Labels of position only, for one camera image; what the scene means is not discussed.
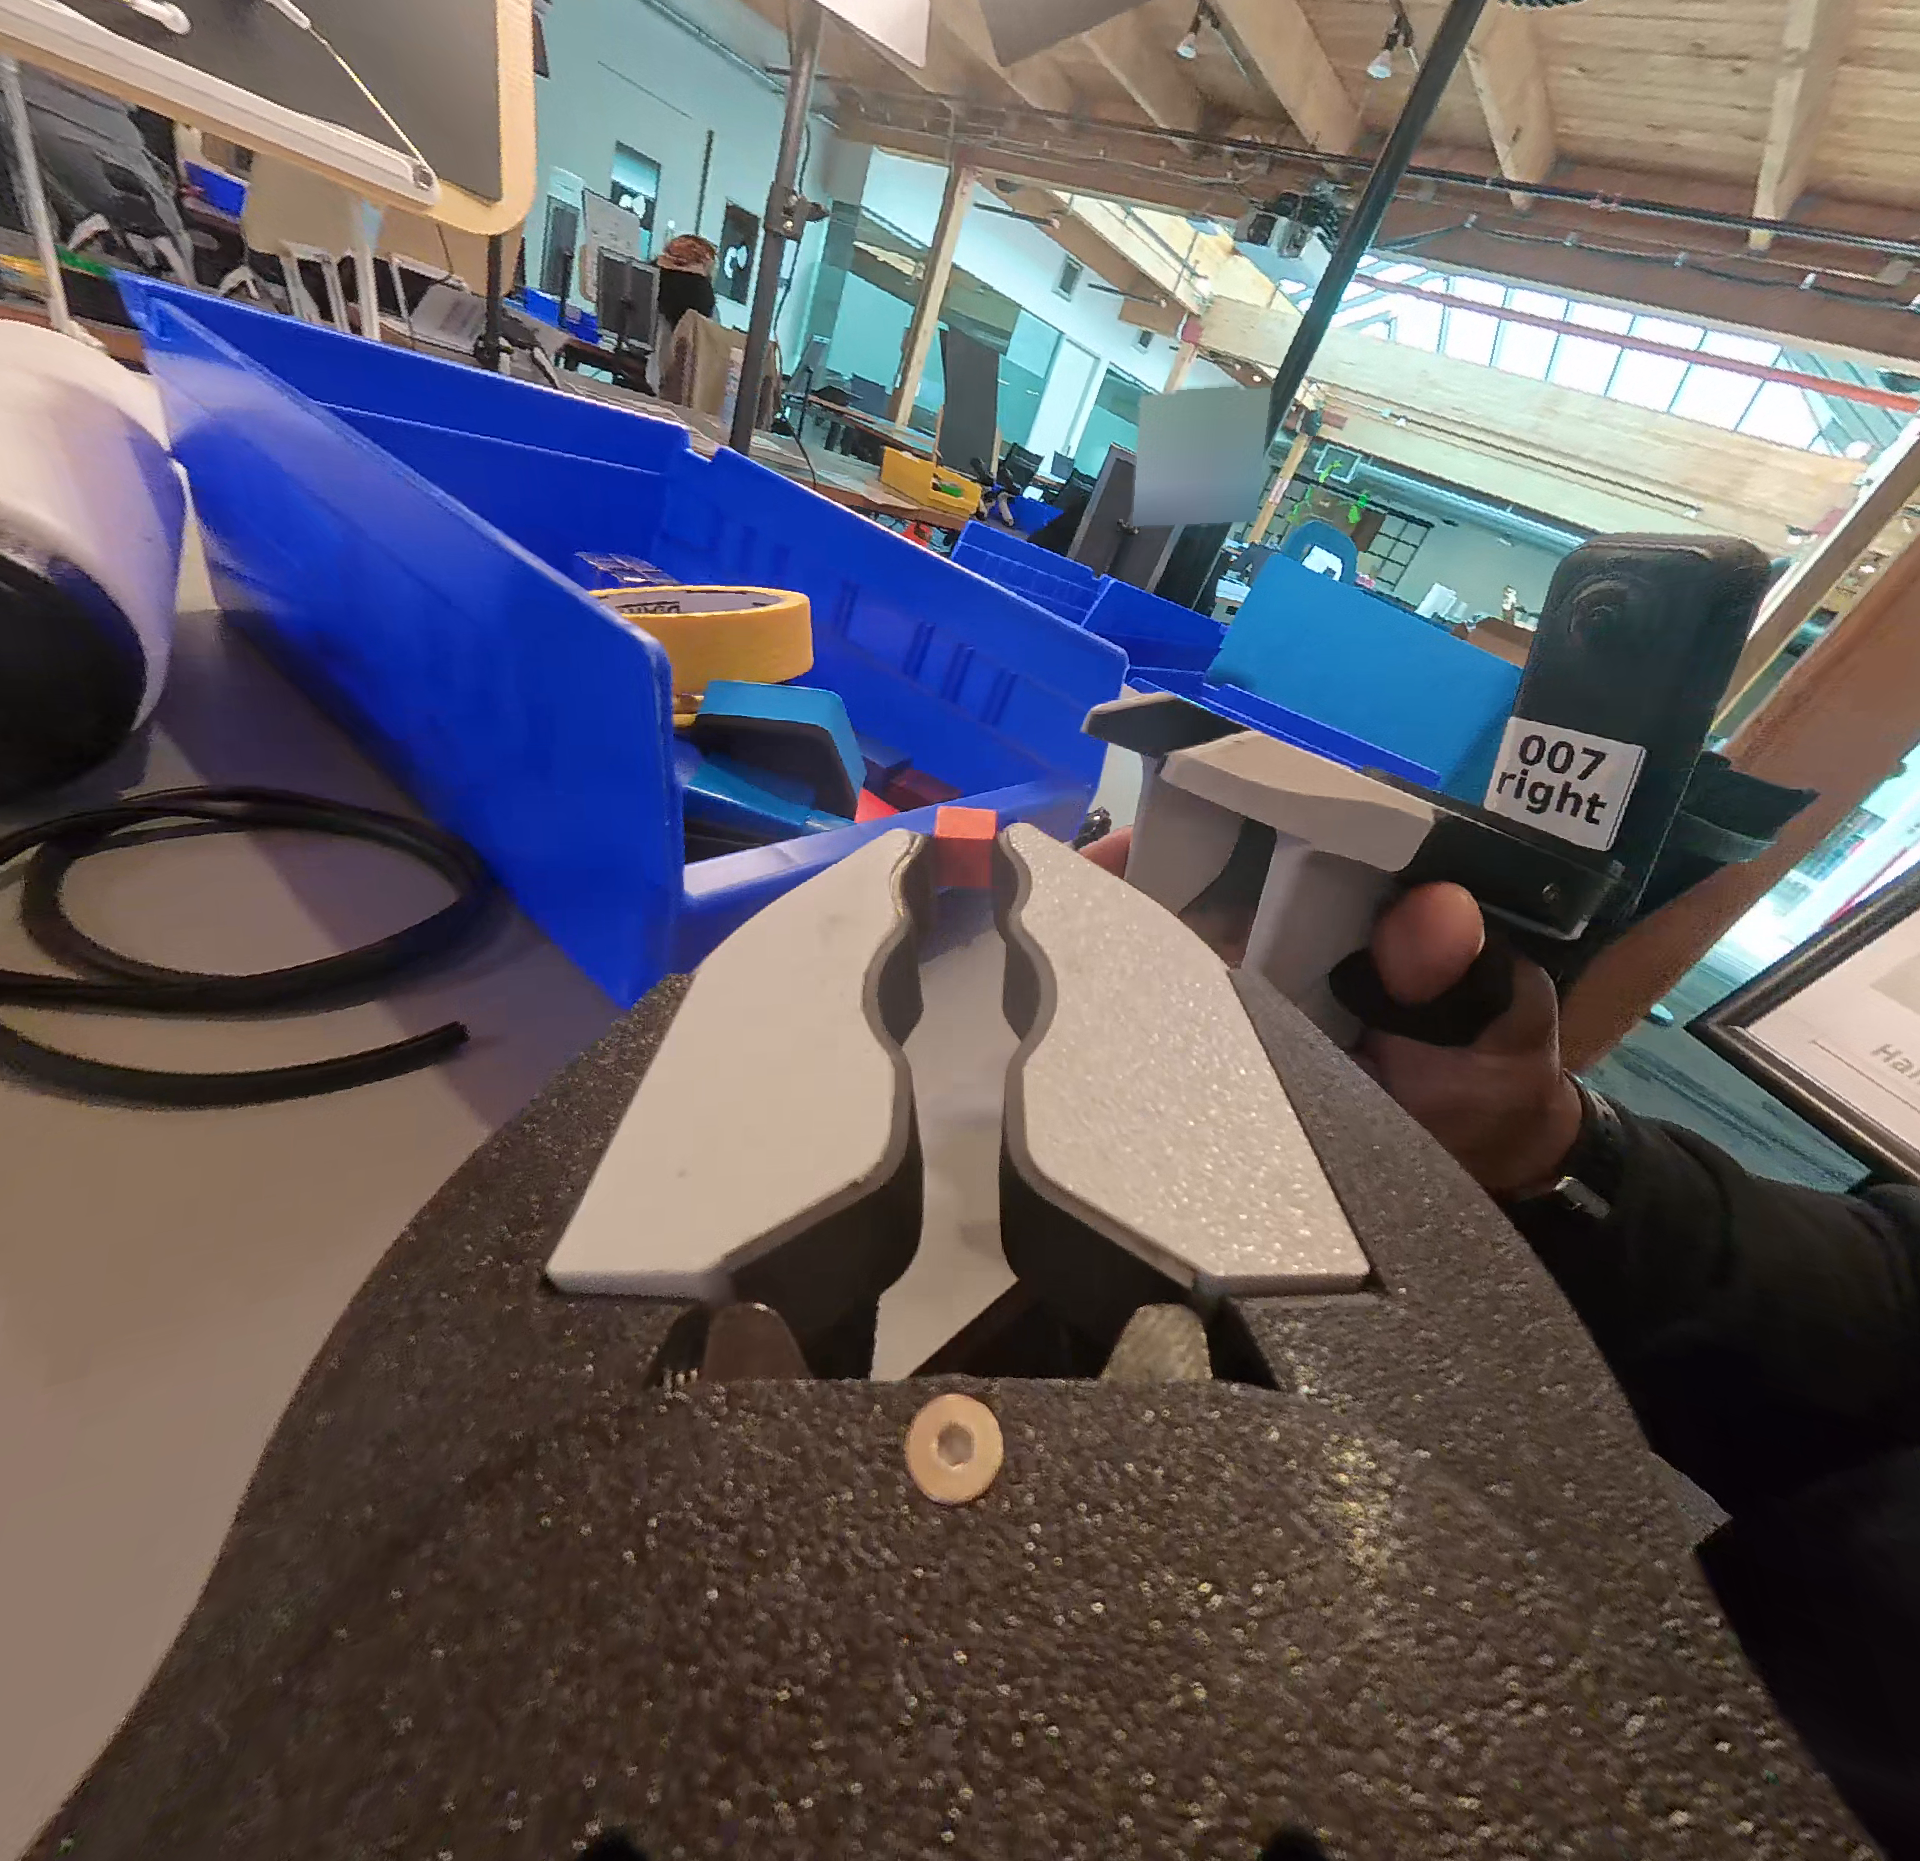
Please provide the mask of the black wristwatch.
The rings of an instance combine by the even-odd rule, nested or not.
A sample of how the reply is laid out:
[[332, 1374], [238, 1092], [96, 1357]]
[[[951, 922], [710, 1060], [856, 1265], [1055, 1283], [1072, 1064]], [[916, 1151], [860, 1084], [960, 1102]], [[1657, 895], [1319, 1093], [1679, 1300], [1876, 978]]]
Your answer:
[[1627, 1131], [1619, 1112], [1587, 1082], [1569, 1075], [1579, 1121], [1572, 1149], [1548, 1177], [1546, 1202], [1576, 1216], [1606, 1222], [1619, 1194], [1627, 1167]]

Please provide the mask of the large blue plastic bin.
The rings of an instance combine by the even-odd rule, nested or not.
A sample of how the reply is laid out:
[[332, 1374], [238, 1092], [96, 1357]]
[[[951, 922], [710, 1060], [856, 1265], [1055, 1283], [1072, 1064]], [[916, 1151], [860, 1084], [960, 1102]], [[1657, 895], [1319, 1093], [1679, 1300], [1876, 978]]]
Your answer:
[[616, 1005], [874, 825], [685, 861], [668, 661], [583, 554], [812, 609], [812, 686], [970, 808], [1068, 838], [1126, 652], [688, 432], [395, 344], [120, 277], [208, 580], [303, 697], [469, 842]]

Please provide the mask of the person's right hand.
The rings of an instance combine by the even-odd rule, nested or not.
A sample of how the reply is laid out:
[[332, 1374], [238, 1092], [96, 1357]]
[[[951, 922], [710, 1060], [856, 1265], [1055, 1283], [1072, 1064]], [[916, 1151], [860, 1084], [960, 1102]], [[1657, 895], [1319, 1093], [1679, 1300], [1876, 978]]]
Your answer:
[[[1401, 892], [1378, 916], [1371, 953], [1385, 990], [1421, 1008], [1476, 964], [1487, 928], [1451, 882]], [[1368, 1030], [1364, 1067], [1495, 1202], [1546, 1194], [1576, 1149], [1585, 1105], [1567, 1074], [1559, 1005], [1546, 971], [1513, 956], [1511, 1002], [1469, 1046], [1431, 1046]]]

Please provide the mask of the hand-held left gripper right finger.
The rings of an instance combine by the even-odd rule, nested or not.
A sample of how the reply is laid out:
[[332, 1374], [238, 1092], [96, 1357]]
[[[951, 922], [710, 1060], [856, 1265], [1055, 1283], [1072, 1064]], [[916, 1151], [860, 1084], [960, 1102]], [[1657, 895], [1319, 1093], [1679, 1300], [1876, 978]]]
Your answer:
[[1155, 899], [1035, 825], [996, 842], [1001, 1238], [1089, 1341], [1141, 1305], [1356, 1295], [1371, 1261], [1234, 974]]

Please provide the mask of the white paper roll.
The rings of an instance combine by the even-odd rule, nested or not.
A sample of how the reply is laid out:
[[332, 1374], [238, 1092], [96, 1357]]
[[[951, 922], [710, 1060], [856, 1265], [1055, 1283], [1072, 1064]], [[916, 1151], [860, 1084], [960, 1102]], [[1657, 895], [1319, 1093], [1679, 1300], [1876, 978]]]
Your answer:
[[2, 326], [2, 800], [54, 794], [151, 721], [188, 487], [157, 397], [93, 345]]

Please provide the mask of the framed marker sign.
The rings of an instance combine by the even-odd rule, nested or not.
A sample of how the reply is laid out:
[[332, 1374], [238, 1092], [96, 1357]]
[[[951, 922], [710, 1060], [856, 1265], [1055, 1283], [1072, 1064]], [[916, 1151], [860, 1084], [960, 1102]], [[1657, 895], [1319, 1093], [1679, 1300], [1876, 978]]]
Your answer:
[[1919, 1182], [1919, 873], [1902, 873], [1688, 1031], [1880, 1177]]

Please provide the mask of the blue tape dispenser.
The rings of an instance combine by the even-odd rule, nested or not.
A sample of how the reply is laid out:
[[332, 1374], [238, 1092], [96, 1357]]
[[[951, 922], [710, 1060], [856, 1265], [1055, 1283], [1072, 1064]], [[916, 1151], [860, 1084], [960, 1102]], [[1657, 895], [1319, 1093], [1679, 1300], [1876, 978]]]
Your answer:
[[688, 861], [856, 824], [868, 763], [828, 688], [714, 679], [673, 749]]

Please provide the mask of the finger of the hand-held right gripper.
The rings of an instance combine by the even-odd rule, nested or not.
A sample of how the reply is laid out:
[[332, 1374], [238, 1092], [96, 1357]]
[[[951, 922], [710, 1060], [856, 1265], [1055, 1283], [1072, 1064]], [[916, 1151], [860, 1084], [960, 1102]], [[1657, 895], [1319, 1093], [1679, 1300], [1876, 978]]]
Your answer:
[[1333, 857], [1396, 875], [1443, 814], [1428, 792], [1260, 730], [1157, 749], [1146, 762], [1126, 882], [1172, 915], [1254, 915], [1275, 864], [1290, 875]]
[[1224, 740], [1225, 718], [1188, 697], [1159, 690], [1093, 705], [1085, 720], [1085, 735], [1101, 745], [1162, 762], [1187, 749]]

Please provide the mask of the white mounting rail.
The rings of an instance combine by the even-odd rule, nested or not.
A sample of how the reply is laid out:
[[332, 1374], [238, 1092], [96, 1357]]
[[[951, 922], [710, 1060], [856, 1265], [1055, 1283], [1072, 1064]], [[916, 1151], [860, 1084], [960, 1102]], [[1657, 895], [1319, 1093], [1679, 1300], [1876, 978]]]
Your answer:
[[62, 0], [2, 0], [2, 46], [7, 55], [73, 85], [285, 157], [365, 200], [389, 200], [426, 218], [442, 201], [439, 174], [409, 140], [389, 147], [309, 116], [133, 40]]

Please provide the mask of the dark grey cabinet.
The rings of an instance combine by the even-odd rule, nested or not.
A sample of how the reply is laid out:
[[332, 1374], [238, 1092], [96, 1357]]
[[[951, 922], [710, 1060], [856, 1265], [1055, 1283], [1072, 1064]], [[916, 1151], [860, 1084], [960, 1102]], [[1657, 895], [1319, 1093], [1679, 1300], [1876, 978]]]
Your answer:
[[1148, 526], [1136, 518], [1137, 460], [1108, 448], [1072, 524], [1066, 558], [1097, 578], [1117, 578], [1144, 593], [1204, 610], [1202, 598], [1229, 546], [1233, 526]]

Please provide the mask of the yellow plastic bin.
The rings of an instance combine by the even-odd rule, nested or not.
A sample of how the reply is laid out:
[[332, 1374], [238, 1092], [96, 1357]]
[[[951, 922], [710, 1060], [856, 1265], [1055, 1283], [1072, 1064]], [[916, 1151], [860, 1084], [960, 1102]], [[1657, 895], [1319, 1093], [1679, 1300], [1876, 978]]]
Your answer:
[[876, 481], [910, 511], [931, 511], [954, 523], [974, 520], [981, 514], [981, 482], [915, 451], [886, 448]]

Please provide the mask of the wooden support post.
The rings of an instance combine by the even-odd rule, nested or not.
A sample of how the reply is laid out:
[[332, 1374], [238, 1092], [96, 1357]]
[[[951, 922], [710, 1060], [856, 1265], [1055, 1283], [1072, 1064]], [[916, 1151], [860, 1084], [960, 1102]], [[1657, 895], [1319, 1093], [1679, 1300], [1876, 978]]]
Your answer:
[[1721, 715], [1741, 705], [1788, 639], [1868, 554], [1880, 543], [1892, 546], [1860, 598], [1766, 697], [1755, 700], [1725, 742], [1723, 753], [1736, 770], [1813, 791], [1813, 806], [1757, 861], [1720, 869], [1648, 915], [1589, 964], [1563, 1012], [1563, 1051], [1573, 1072], [1590, 1068], [1616, 1048], [1916, 745], [1919, 543], [1916, 526], [1901, 528], [1916, 494], [1919, 441], [1916, 426], [1910, 426], [1847, 514], [1767, 600], [1721, 697]]

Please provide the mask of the black panel wooden rim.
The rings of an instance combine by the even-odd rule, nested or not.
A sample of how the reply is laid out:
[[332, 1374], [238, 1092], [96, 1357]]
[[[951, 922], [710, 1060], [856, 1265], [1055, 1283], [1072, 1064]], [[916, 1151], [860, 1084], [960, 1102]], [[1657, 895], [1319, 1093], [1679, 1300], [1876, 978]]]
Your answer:
[[534, 203], [534, 0], [62, 3], [309, 116], [409, 140], [448, 229], [493, 237]]

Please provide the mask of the grey metal stand pole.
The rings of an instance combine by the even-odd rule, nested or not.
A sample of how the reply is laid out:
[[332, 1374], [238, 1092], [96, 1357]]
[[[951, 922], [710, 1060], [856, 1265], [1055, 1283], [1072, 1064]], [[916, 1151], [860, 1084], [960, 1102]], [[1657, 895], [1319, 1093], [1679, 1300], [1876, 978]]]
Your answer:
[[761, 257], [752, 302], [749, 341], [742, 351], [742, 377], [734, 395], [730, 448], [742, 458], [752, 457], [759, 430], [763, 371], [770, 360], [782, 302], [782, 268], [785, 253], [803, 237], [803, 147], [812, 89], [819, 75], [826, 14], [817, 0], [800, 0], [791, 40], [787, 94], [782, 121], [782, 147], [761, 218]]

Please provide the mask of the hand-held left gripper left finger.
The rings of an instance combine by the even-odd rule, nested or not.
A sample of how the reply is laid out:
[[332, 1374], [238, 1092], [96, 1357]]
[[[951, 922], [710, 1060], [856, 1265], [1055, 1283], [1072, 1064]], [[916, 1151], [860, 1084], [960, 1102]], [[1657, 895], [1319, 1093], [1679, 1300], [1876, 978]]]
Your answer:
[[889, 830], [770, 900], [696, 971], [545, 1276], [570, 1295], [772, 1308], [870, 1341], [922, 1235], [905, 1044], [925, 838]]

